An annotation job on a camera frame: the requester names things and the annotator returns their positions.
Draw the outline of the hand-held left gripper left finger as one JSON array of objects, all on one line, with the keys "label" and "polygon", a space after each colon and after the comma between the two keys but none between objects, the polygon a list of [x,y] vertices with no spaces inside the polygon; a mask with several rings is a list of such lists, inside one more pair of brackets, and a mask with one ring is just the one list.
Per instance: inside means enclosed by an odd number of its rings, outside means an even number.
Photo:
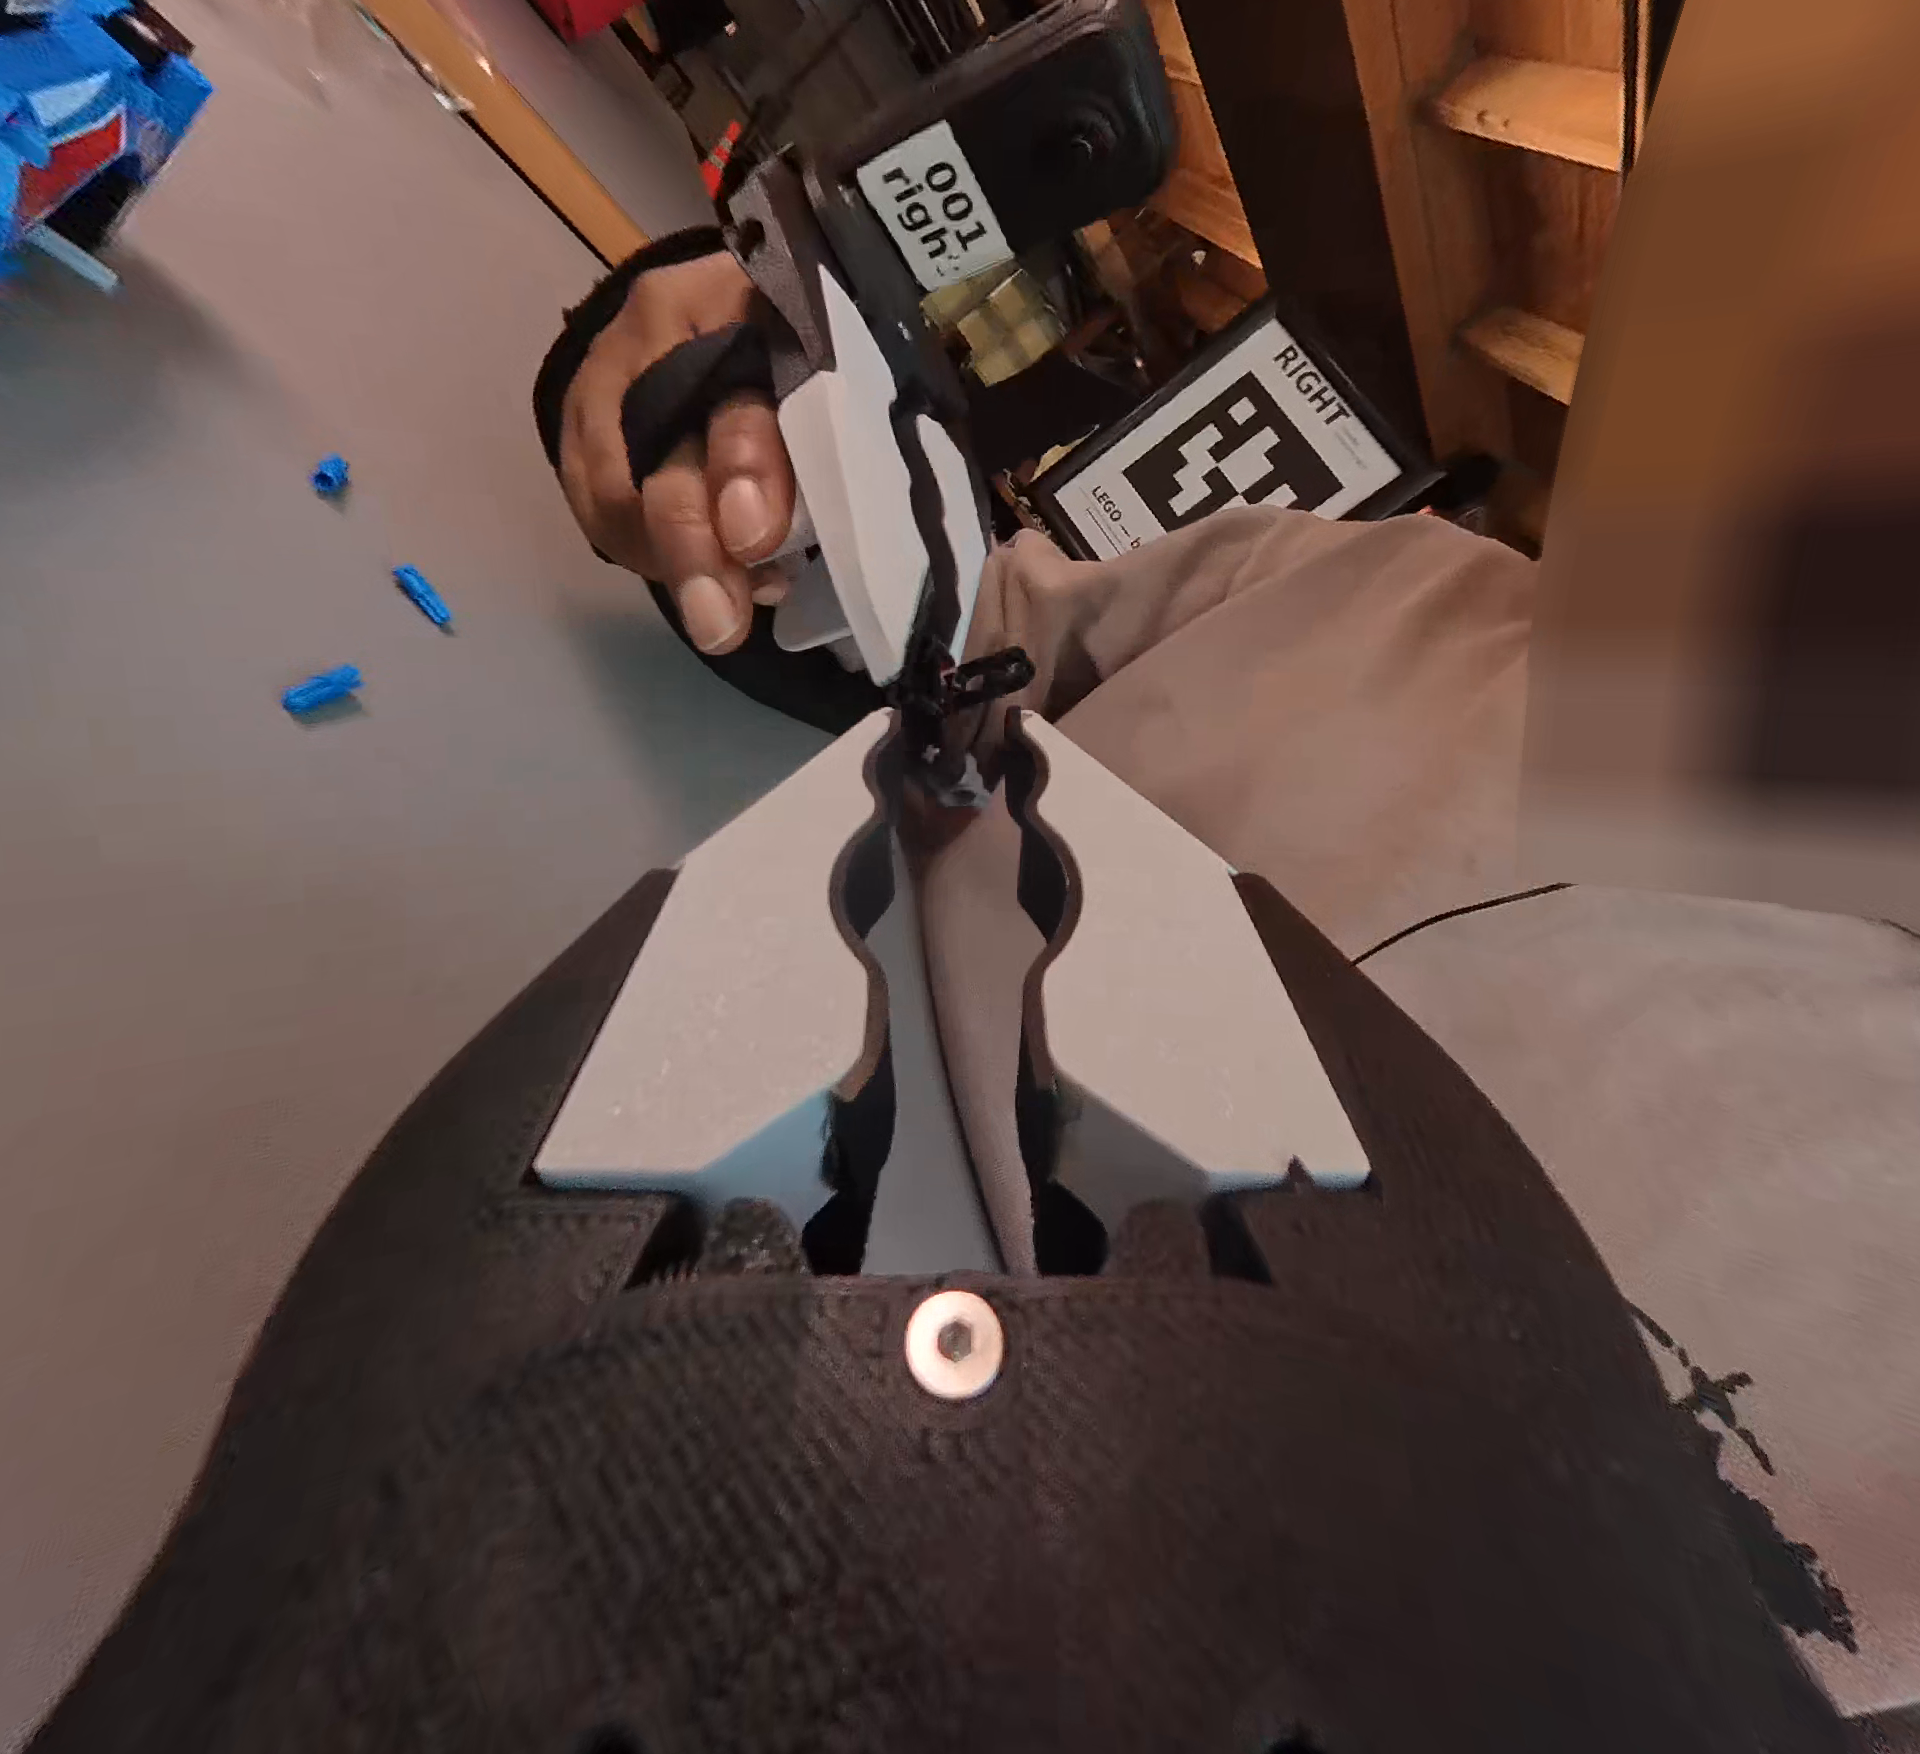
[{"label": "hand-held left gripper left finger", "polygon": [[665,872],[532,1161],[554,1189],[827,1192],[838,1114],[888,1049],[870,947],[894,900],[868,713]]}]

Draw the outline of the person's right hand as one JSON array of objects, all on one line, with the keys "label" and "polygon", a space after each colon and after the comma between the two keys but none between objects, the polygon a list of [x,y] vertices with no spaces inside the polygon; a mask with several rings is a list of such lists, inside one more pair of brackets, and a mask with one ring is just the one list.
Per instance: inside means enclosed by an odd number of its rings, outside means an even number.
[{"label": "person's right hand", "polygon": [[688,643],[739,649],[755,610],[783,591],[776,553],[795,520],[798,479],[778,414],[754,387],[634,477],[626,394],[669,351],[748,320],[754,286],[728,251],[636,278],[560,403],[557,482],[587,546],[667,596]]}]

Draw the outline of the black thin frame piece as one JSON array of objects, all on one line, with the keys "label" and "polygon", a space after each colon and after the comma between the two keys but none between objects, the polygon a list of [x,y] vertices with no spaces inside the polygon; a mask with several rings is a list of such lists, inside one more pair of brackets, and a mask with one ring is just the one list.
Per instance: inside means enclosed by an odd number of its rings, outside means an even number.
[{"label": "black thin frame piece", "polygon": [[1036,673],[1034,658],[1018,643],[972,659],[956,659],[941,641],[933,640],[904,662],[891,685],[891,704],[902,718],[938,725],[1022,691]]}]

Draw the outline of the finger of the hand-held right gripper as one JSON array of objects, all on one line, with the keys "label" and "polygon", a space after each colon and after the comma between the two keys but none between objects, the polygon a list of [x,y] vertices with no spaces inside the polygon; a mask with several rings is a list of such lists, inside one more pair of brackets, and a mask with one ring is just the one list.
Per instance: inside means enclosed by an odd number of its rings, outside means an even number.
[{"label": "finger of the hand-held right gripper", "polygon": [[778,643],[829,647],[874,679],[902,673],[931,560],[896,435],[894,372],[855,302],[818,278],[829,362],[778,395],[803,522],[785,557]]},{"label": "finger of the hand-held right gripper", "polygon": [[907,500],[920,497],[926,515],[923,522],[907,508],[907,651],[933,643],[964,655],[992,549],[980,485],[966,452],[933,416],[913,416],[906,440]]}]

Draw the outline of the toy race car model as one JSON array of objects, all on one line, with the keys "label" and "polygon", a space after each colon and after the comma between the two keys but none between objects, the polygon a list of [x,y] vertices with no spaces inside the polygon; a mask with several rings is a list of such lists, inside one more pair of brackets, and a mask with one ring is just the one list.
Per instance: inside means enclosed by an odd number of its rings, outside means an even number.
[{"label": "toy race car model", "polygon": [[40,253],[114,292],[107,244],[211,91],[151,0],[2,0],[4,272]]}]

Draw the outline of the black framed marker sign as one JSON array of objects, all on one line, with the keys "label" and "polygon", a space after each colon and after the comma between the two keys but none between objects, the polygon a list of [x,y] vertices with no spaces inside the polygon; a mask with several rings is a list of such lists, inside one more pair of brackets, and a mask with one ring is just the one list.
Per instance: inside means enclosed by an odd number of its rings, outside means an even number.
[{"label": "black framed marker sign", "polygon": [[1023,500],[1074,557],[1110,562],[1238,508],[1390,518],[1440,477],[1332,350],[1266,296],[1039,471]]}]

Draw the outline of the grey desk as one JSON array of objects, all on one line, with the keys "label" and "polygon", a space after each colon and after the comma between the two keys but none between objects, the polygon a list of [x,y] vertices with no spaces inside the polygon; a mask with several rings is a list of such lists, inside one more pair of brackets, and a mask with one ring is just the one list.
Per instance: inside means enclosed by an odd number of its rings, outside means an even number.
[{"label": "grey desk", "polygon": [[[587,244],[360,15],[313,79],[238,0],[157,1],[213,95],[117,289],[4,283],[19,1528],[161,1521],[382,1121],[814,746],[566,515],[527,394]],[[355,707],[279,707],[347,663]]]}]

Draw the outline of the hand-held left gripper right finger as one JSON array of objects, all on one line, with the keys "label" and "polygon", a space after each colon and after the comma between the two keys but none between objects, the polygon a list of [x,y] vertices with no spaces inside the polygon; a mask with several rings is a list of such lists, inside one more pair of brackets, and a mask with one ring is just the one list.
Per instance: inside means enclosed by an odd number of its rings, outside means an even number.
[{"label": "hand-held left gripper right finger", "polygon": [[1236,869],[1057,725],[1007,728],[1022,1117],[1066,1192],[1348,1192],[1367,1154]]}]

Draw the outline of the wooden shelf unit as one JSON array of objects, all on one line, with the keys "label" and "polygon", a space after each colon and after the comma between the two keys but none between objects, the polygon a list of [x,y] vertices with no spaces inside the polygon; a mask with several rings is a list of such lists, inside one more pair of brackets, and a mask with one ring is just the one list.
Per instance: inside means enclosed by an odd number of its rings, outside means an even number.
[{"label": "wooden shelf unit", "polygon": [[1091,234],[1148,384],[1268,293],[1535,553],[1623,183],[1634,0],[1144,0],[1180,156]]}]

